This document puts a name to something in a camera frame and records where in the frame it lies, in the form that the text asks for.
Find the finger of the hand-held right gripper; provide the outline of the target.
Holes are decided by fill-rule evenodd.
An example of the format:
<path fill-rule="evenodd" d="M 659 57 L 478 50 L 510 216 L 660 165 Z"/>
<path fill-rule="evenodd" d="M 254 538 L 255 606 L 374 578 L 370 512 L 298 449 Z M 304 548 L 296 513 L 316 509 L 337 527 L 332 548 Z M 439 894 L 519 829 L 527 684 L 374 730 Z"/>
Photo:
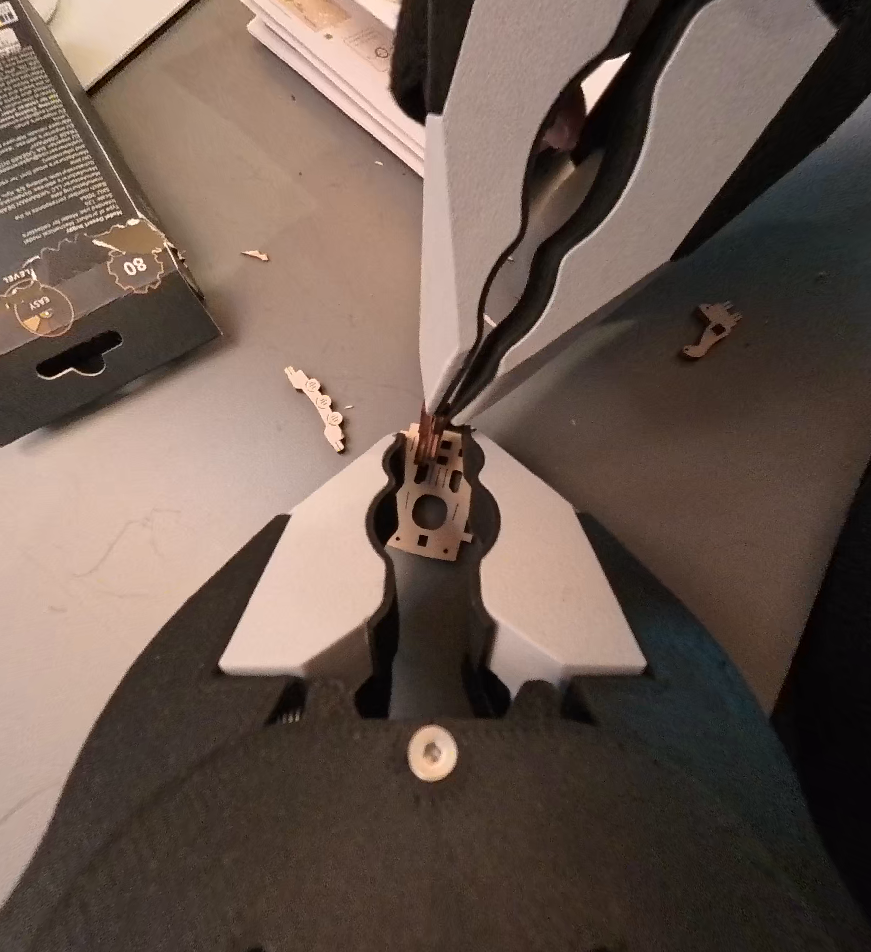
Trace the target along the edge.
<path fill-rule="evenodd" d="M 631 52 L 646 63 L 626 63 L 646 91 L 632 90 L 620 110 L 634 141 L 619 194 L 595 208 L 596 187 L 608 185 L 604 151 L 588 194 L 537 248 L 523 296 L 485 331 L 492 281 L 528 224 L 527 168 L 523 233 L 484 292 L 475 352 L 449 400 L 451 422 L 469 422 L 550 359 L 577 325 L 609 314 L 666 267 L 836 33 L 815 2 L 688 2 L 672 14 L 663 21 L 672 36 L 655 44 L 641 36 Z"/>
<path fill-rule="evenodd" d="M 474 2 L 442 112 L 425 128 L 419 363 L 444 414 L 481 333 L 484 292 L 525 224 L 524 182 L 551 107 L 601 58 L 623 1 Z"/>

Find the black cardboard box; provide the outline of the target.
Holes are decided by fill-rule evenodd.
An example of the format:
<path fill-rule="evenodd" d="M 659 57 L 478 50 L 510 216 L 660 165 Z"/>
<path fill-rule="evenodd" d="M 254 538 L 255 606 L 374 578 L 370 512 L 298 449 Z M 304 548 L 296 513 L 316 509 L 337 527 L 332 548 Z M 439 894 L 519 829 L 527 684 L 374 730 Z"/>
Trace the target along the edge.
<path fill-rule="evenodd" d="M 30 2 L 0 2 L 0 446 L 220 335 Z"/>

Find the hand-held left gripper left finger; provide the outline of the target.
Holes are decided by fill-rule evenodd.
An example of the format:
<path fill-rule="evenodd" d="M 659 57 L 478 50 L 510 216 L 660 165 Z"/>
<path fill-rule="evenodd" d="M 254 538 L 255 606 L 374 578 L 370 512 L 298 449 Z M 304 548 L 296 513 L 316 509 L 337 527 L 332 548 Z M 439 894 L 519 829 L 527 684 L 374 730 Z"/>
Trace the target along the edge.
<path fill-rule="evenodd" d="M 402 437 L 385 437 L 287 517 L 219 669 L 352 689 L 364 718 L 390 715 L 398 646 L 394 494 L 405 474 Z"/>

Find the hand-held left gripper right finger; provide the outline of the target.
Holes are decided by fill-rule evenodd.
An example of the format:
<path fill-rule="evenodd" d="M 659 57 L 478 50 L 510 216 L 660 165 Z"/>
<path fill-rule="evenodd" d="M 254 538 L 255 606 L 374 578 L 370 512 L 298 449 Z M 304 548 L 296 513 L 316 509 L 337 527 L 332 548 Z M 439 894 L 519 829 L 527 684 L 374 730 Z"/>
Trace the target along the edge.
<path fill-rule="evenodd" d="M 465 684 L 480 715 L 542 682 L 637 677 L 644 653 L 583 514 L 487 436 L 465 434 L 475 555 Z"/>

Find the wooden plate with round hole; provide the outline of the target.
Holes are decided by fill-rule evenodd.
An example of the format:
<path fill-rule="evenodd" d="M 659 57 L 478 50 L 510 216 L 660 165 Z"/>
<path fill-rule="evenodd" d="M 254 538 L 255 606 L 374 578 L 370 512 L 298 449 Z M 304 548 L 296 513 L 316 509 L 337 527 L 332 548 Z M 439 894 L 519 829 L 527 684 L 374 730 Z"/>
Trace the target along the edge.
<path fill-rule="evenodd" d="M 389 548 L 420 557 L 453 563 L 461 548 L 472 541 L 469 526 L 472 488 L 464 473 L 462 434 L 447 430 L 438 440 L 435 456 L 416 463 L 419 427 L 404 437 L 404 477 L 395 495 L 397 526 Z"/>

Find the small hooked wooden part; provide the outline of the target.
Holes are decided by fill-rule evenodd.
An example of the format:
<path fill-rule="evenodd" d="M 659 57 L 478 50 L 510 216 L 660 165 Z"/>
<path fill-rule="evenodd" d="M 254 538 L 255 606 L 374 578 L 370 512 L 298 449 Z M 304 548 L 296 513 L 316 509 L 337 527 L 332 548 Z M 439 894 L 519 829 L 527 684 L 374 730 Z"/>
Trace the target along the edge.
<path fill-rule="evenodd" d="M 704 358 L 714 345 L 733 333 L 742 320 L 742 314 L 729 301 L 701 303 L 694 313 L 703 324 L 703 329 L 694 343 L 680 350 L 680 356 L 687 361 Z"/>
<path fill-rule="evenodd" d="M 442 436 L 447 426 L 451 424 L 451 406 L 447 398 L 429 412 L 422 406 L 418 422 L 418 444 L 415 451 L 415 463 L 418 466 L 429 463 L 435 458 L 441 446 Z"/>

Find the white paper sheet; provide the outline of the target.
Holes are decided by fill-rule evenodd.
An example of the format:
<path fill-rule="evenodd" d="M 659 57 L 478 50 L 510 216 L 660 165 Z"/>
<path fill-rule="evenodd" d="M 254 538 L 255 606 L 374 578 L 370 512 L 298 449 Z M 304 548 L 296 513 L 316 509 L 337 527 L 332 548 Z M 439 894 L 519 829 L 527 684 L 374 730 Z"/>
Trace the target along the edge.
<path fill-rule="evenodd" d="M 32 1 L 85 90 L 134 54 L 190 1 Z"/>

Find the toothed wooden strip part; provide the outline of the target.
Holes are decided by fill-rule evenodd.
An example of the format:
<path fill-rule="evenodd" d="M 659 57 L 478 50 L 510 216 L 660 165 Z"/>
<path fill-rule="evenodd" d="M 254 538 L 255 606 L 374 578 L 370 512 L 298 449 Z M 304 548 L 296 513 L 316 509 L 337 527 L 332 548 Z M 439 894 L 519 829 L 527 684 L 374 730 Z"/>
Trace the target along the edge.
<path fill-rule="evenodd" d="M 312 403 L 320 416 L 323 435 L 337 454 L 345 451 L 343 414 L 334 406 L 333 398 L 324 391 L 322 383 L 303 370 L 288 365 L 284 373 L 294 390 L 302 393 Z"/>

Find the white instruction booklet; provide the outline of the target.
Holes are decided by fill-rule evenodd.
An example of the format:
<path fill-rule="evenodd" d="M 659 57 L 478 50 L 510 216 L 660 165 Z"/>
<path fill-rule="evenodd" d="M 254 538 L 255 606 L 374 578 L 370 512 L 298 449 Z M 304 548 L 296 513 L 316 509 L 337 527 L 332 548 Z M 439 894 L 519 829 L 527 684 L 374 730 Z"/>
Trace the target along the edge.
<path fill-rule="evenodd" d="M 418 175 L 425 131 L 390 89 L 398 1 L 244 1 L 247 30 Z"/>

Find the scattered wood scraps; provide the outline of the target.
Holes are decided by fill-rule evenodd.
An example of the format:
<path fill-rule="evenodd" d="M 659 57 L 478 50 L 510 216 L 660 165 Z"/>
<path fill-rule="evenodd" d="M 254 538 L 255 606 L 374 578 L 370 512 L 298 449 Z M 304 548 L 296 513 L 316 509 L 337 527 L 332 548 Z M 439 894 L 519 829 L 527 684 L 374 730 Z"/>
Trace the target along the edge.
<path fill-rule="evenodd" d="M 360 298 L 331 269 L 275 249 L 239 255 L 240 297 L 235 300 L 234 371 L 258 391 L 285 386 L 285 367 L 304 370 L 343 411 L 358 407 L 347 350 L 359 339 Z"/>

